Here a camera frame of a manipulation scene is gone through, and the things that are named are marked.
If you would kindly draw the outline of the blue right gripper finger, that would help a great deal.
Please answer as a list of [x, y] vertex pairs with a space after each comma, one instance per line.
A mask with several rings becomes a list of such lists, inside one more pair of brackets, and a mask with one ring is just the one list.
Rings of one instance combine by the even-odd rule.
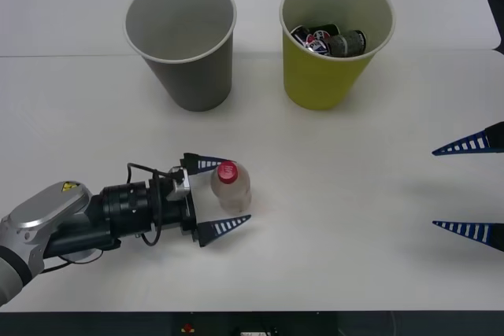
[[503, 223], [464, 223], [444, 220], [432, 221], [434, 225], [464, 238], [479, 242], [501, 252], [504, 251]]
[[486, 127], [484, 130], [465, 136], [432, 151], [433, 155], [458, 155], [476, 153], [503, 153], [504, 122]]

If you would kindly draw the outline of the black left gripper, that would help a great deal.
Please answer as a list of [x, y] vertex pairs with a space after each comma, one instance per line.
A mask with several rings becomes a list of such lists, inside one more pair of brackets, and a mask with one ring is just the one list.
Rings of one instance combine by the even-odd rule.
[[195, 241], [203, 248], [251, 218], [251, 215], [245, 215], [197, 223], [188, 174], [211, 172], [225, 161], [228, 159], [185, 153], [180, 160], [180, 165], [187, 172], [155, 173], [156, 242], [159, 241], [164, 228], [178, 224], [183, 234], [192, 234]]

